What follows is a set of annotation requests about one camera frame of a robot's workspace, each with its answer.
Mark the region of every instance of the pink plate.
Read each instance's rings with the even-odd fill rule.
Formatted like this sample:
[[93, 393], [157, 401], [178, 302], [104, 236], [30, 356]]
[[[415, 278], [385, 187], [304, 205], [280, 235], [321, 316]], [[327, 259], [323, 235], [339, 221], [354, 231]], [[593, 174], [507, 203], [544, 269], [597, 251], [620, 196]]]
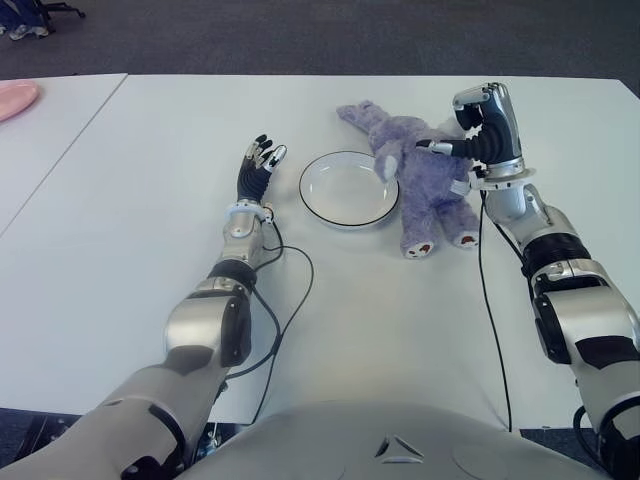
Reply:
[[0, 122], [17, 115], [38, 98], [38, 85], [31, 80], [0, 82]]

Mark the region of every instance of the white table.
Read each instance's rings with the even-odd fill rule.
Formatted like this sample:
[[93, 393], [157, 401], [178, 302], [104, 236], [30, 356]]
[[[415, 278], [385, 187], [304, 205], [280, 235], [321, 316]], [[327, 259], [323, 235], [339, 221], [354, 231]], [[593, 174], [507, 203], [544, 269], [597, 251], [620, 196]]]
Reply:
[[125, 77], [39, 78], [36, 102], [0, 122], [0, 236]]
[[[451, 114], [453, 94], [487, 80], [510, 88], [543, 197], [564, 210], [637, 309], [640, 257], [630, 239], [640, 238], [640, 102], [620, 82], [130, 76], [0, 240], [0, 405], [86, 412], [132, 371], [162, 360], [168, 313], [221, 249], [240, 156], [268, 132], [290, 151], [268, 196], [285, 241], [312, 256], [317, 283], [284, 340], [265, 413], [308, 401], [403, 399], [502, 425], [476, 255], [445, 246], [404, 260], [397, 216], [340, 232], [298, 196], [312, 159], [368, 151], [336, 106], [372, 99], [437, 124]], [[477, 196], [470, 201], [478, 210]], [[515, 426], [567, 426], [580, 404], [572, 374], [541, 351], [515, 257], [490, 225], [485, 240]], [[290, 253], [261, 272], [259, 288], [289, 312], [307, 275]], [[272, 335], [257, 304], [253, 311], [247, 365]], [[211, 418], [250, 421], [265, 376], [266, 366], [230, 381]]]

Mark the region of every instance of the pink plush paw pad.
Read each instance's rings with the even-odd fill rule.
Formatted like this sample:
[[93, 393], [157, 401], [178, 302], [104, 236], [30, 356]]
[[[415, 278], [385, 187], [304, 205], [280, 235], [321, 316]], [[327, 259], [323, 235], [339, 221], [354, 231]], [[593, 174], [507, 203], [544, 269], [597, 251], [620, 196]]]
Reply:
[[458, 236], [454, 244], [460, 248], [475, 248], [478, 246], [478, 236], [471, 232], [465, 232]]
[[426, 257], [429, 254], [429, 252], [431, 252], [432, 249], [433, 249], [433, 243], [431, 242], [417, 243], [411, 248], [408, 248], [404, 256], [406, 258]]

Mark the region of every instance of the chair leg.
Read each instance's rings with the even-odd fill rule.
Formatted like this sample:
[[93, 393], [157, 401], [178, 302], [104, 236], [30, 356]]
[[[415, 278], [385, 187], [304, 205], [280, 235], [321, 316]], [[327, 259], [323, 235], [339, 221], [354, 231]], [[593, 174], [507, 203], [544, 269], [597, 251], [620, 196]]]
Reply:
[[75, 12], [80, 18], [87, 16], [83, 11], [67, 5], [65, 2], [45, 3], [43, 6], [47, 12]]
[[49, 31], [49, 33], [55, 33], [56, 29], [51, 25], [51, 15], [49, 15], [47, 9], [44, 8], [44, 5], [42, 5], [42, 2], [40, 0], [34, 0], [34, 3], [36, 4], [36, 7], [38, 8], [40, 15], [42, 16], [42, 21], [44, 22], [44, 26], [46, 27], [46, 29]]

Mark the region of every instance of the black cable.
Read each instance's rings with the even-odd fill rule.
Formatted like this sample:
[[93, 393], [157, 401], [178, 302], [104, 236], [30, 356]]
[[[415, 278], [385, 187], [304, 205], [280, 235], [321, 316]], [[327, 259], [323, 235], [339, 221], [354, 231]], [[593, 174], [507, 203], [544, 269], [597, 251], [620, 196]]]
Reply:
[[246, 375], [246, 374], [248, 374], [250, 372], [253, 372], [254, 370], [258, 369], [259, 367], [264, 365], [266, 362], [268, 362], [269, 359], [271, 359], [271, 365], [269, 366], [269, 374], [267, 376], [267, 382], [265, 384], [264, 391], [262, 392], [262, 397], [260, 399], [260, 403], [258, 404], [258, 408], [256, 410], [256, 413], [255, 413], [251, 423], [255, 423], [256, 420], [258, 419], [258, 416], [260, 415], [260, 411], [262, 410], [262, 406], [264, 405], [264, 401], [265, 401], [265, 399], [267, 397], [267, 392], [269, 390], [269, 385], [271, 383], [271, 376], [273, 375], [273, 368], [275, 366], [276, 355], [278, 354], [278, 351], [280, 350], [280, 345], [282, 344], [282, 339], [284, 338], [285, 333], [287, 332], [287, 330], [291, 326], [291, 322], [296, 317], [296, 315], [298, 314], [298, 312], [300, 311], [300, 309], [302, 308], [304, 303], [307, 301], [307, 298], [309, 297], [309, 294], [311, 293], [311, 289], [313, 288], [313, 283], [314, 283], [314, 279], [315, 279], [315, 268], [314, 268], [314, 265], [313, 265], [313, 261], [311, 260], [311, 257], [309, 257], [307, 252], [305, 252], [301, 248], [294, 247], [294, 246], [291, 246], [291, 245], [284, 245], [283, 244], [283, 240], [282, 240], [282, 234], [280, 233], [280, 230], [278, 229], [278, 226], [276, 225], [275, 222], [273, 222], [272, 225], [273, 225], [273, 228], [274, 228], [274, 230], [276, 232], [276, 235], [278, 236], [278, 246], [274, 247], [274, 248], [263, 247], [263, 249], [266, 250], [266, 251], [269, 251], [269, 252], [278, 251], [278, 255], [276, 255], [271, 260], [268, 260], [268, 261], [262, 263], [261, 265], [259, 265], [256, 268], [256, 272], [258, 270], [266, 267], [267, 265], [270, 265], [270, 264], [276, 262], [277, 260], [279, 260], [282, 257], [283, 251], [285, 249], [289, 249], [289, 250], [294, 250], [296, 252], [299, 252], [300, 254], [302, 254], [306, 258], [307, 262], [309, 263], [310, 278], [309, 278], [309, 285], [307, 286], [307, 290], [305, 291], [302, 299], [300, 300], [300, 302], [296, 306], [295, 310], [293, 311], [293, 313], [289, 317], [289, 320], [287, 320], [287, 323], [285, 324], [283, 329], [280, 328], [280, 322], [278, 320], [278, 317], [273, 312], [273, 309], [269, 306], [269, 304], [264, 300], [262, 295], [260, 295], [260, 292], [256, 288], [254, 288], [254, 290], [253, 290], [253, 293], [255, 294], [256, 298], [258, 299], [260, 304], [263, 306], [263, 308], [267, 311], [267, 313], [269, 314], [269, 317], [273, 321], [273, 323], [274, 323], [274, 325], [276, 327], [276, 335], [275, 335], [275, 338], [273, 339], [273, 344], [271, 345], [271, 348], [269, 349], [269, 352], [264, 357], [262, 357], [260, 360], [258, 360], [256, 363], [254, 363], [250, 367], [247, 367], [244, 370], [241, 370], [239, 372], [235, 372], [235, 373], [232, 373], [230, 375], [227, 375], [227, 377], [226, 377], [227, 380], [231, 380], [231, 379], [234, 379], [234, 378], [241, 377], [243, 375]]
[[260, 292], [258, 292], [257, 288], [254, 287], [253, 293], [256, 296], [256, 298], [258, 299], [258, 301], [260, 302], [260, 305], [262, 305], [262, 307], [269, 314], [269, 318], [271, 318], [271, 320], [273, 321], [273, 324], [274, 324], [274, 326], [276, 328], [276, 336], [275, 336], [275, 339], [273, 341], [273, 345], [271, 346], [271, 348], [269, 349], [269, 352], [264, 357], [262, 357], [260, 360], [258, 360], [256, 363], [254, 363], [250, 367], [245, 368], [244, 370], [240, 370], [239, 372], [235, 372], [235, 373], [231, 373], [231, 374], [227, 375], [226, 380], [233, 380], [234, 378], [238, 378], [238, 377], [241, 377], [243, 375], [246, 375], [247, 373], [251, 373], [254, 370], [256, 370], [257, 368], [261, 367], [267, 360], [269, 360], [269, 357], [271, 357], [271, 355], [274, 355], [275, 346], [278, 344], [278, 339], [282, 335], [282, 332], [280, 330], [280, 322], [278, 321], [278, 317], [276, 316], [276, 314], [273, 312], [273, 310], [271, 309], [269, 304], [265, 301], [265, 299], [262, 298], [262, 295], [260, 295]]
[[587, 453], [587, 455], [591, 457], [591, 460], [593, 460], [600, 468], [602, 468], [606, 472], [607, 469], [605, 468], [604, 464], [598, 457], [598, 454], [593, 450], [593, 448], [591, 448], [587, 440], [582, 435], [582, 427], [580, 426], [580, 422], [582, 421], [582, 417], [586, 412], [587, 411], [584, 408], [584, 405], [581, 406], [578, 410], [576, 410], [576, 413], [573, 415], [573, 432], [576, 435], [578, 443], [580, 444], [582, 449]]
[[482, 268], [482, 220], [484, 218], [485, 211], [485, 198], [487, 194], [484, 191], [480, 192], [480, 198], [482, 204], [480, 206], [480, 229], [478, 233], [478, 267], [480, 269], [480, 280], [482, 281], [482, 294], [484, 295], [484, 304], [487, 307], [487, 313], [489, 314], [489, 320], [491, 321], [491, 329], [493, 330], [493, 338], [496, 341], [496, 348], [498, 350], [498, 358], [500, 359], [500, 370], [502, 371], [502, 383], [504, 385], [504, 397], [507, 402], [507, 417], [508, 417], [508, 430], [513, 431], [513, 418], [511, 415], [511, 398], [509, 397], [509, 388], [507, 386], [507, 374], [504, 368], [504, 359], [502, 357], [502, 347], [500, 346], [500, 340], [498, 339], [498, 331], [496, 324], [493, 321], [493, 313], [491, 312], [491, 306], [489, 305], [489, 297], [487, 296], [487, 285], [484, 280], [484, 270]]
[[504, 238], [505, 242], [507, 242], [507, 244], [511, 247], [511, 250], [513, 250], [513, 253], [516, 254], [516, 257], [518, 257], [518, 259], [520, 260], [520, 263], [524, 265], [524, 257], [522, 256], [518, 248], [514, 245], [514, 243], [511, 241], [511, 239], [509, 238], [507, 233], [504, 231], [504, 229], [496, 222], [493, 222], [493, 225], [496, 227], [498, 232], [500, 232], [500, 235], [502, 235], [502, 238]]
[[309, 285], [307, 286], [307, 290], [305, 291], [302, 299], [300, 300], [300, 302], [298, 303], [298, 306], [289, 317], [289, 320], [287, 320], [287, 323], [282, 329], [282, 334], [278, 338], [276, 338], [276, 340], [274, 341], [273, 356], [271, 357], [271, 365], [269, 366], [269, 375], [267, 376], [267, 383], [264, 386], [264, 391], [262, 392], [262, 398], [260, 399], [260, 403], [258, 404], [258, 408], [256, 409], [256, 414], [254, 415], [251, 423], [255, 423], [256, 420], [258, 420], [258, 416], [260, 415], [260, 411], [262, 410], [264, 401], [267, 398], [267, 391], [269, 390], [269, 384], [271, 383], [271, 375], [273, 374], [273, 367], [275, 366], [276, 356], [278, 355], [278, 351], [280, 351], [280, 346], [282, 345], [282, 339], [284, 338], [285, 333], [287, 333], [287, 330], [291, 326], [291, 322], [293, 321], [293, 319], [296, 317], [296, 315], [302, 308], [302, 305], [304, 305], [304, 303], [307, 301], [307, 298], [309, 297], [309, 293], [311, 293], [311, 289], [313, 288], [313, 281], [315, 279], [315, 268], [313, 266], [313, 261], [311, 260], [311, 257], [309, 257], [307, 252], [305, 252], [304, 250], [298, 247], [292, 247], [290, 245], [282, 245], [281, 247], [276, 247], [275, 249], [266, 249], [266, 250], [276, 250], [276, 249], [283, 250], [285, 248], [289, 250], [295, 250], [296, 252], [299, 252], [302, 255], [304, 255], [304, 257], [307, 259], [307, 262], [309, 262], [309, 269], [310, 269], [311, 275], [309, 278]]
[[[267, 250], [267, 251], [278, 250], [278, 255], [276, 255], [271, 260], [268, 260], [268, 261], [258, 265], [258, 267], [255, 270], [256, 272], [258, 270], [261, 270], [262, 268], [266, 267], [267, 265], [271, 265], [272, 263], [278, 261], [280, 259], [280, 257], [282, 257], [282, 252], [284, 251], [282, 234], [280, 233], [280, 229], [278, 228], [278, 225], [276, 225], [276, 222], [273, 222], [272, 225], [273, 225], [273, 229], [276, 232], [276, 235], [278, 236], [278, 246], [275, 247], [275, 248], [265, 248], [265, 247], [263, 247], [263, 249]], [[279, 344], [279, 339], [280, 339], [281, 332], [280, 332], [280, 322], [278, 321], [278, 317], [276, 316], [275, 313], [273, 313], [273, 310], [271, 309], [271, 307], [267, 304], [267, 302], [264, 300], [264, 298], [262, 298], [262, 295], [260, 295], [260, 293], [258, 292], [258, 290], [255, 287], [254, 287], [254, 292], [256, 294], [256, 298], [258, 299], [258, 302], [260, 302], [260, 305], [262, 305], [262, 307], [267, 311], [267, 313], [269, 314], [269, 317], [273, 321], [273, 323], [274, 323], [274, 325], [276, 327], [276, 336], [273, 339], [273, 344], [272, 344], [271, 348], [269, 349], [269, 351], [267, 352], [267, 354], [264, 357], [262, 357], [260, 360], [258, 360], [256, 363], [254, 363], [250, 367], [245, 368], [244, 370], [240, 370], [239, 372], [235, 372], [235, 373], [231, 373], [231, 374], [227, 375], [227, 378], [226, 378], [227, 380], [233, 380], [234, 378], [242, 377], [243, 375], [246, 375], [247, 373], [251, 373], [254, 370], [256, 370], [257, 368], [261, 367], [265, 362], [267, 362], [269, 360], [271, 355], [274, 354], [276, 345]]]
[[272, 263], [277, 262], [278, 260], [280, 260], [280, 257], [282, 257], [282, 247], [284, 246], [284, 242], [282, 240], [282, 234], [280, 233], [280, 229], [278, 228], [278, 225], [276, 225], [276, 222], [272, 222], [271, 225], [273, 226], [273, 230], [276, 232], [276, 235], [278, 236], [278, 246], [274, 248], [262, 247], [262, 249], [268, 252], [273, 252], [275, 250], [278, 250], [278, 255], [276, 255], [271, 260], [267, 260], [266, 262], [258, 265], [258, 267], [256, 268], [256, 272], [259, 270], [262, 270], [267, 265], [271, 265]]

